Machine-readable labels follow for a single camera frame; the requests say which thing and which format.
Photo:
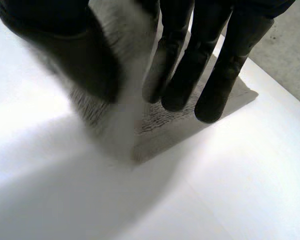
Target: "gray floor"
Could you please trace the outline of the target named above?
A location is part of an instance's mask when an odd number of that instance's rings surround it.
[[[300,0],[277,17],[250,58],[300,101]]]

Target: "white table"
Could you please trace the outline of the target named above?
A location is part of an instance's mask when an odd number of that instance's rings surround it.
[[[0,23],[0,240],[300,240],[300,102],[241,78],[254,102],[132,167]]]

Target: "white surface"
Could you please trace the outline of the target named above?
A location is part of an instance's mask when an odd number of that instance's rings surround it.
[[[241,77],[254,102],[132,167],[0,23],[0,240],[300,240],[300,102]]]

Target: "gloved hand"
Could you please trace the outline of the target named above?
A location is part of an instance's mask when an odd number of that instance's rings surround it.
[[[191,38],[172,76],[184,44],[193,0],[161,0],[163,34],[144,84],[144,99],[155,103],[161,97],[166,110],[182,111],[232,14],[220,55],[194,110],[202,122],[217,121],[252,48],[271,28],[274,18],[294,1],[195,0]]]

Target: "concrete floor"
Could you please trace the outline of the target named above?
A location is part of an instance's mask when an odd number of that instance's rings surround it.
[[[300,0],[277,17],[249,57],[300,101]]]

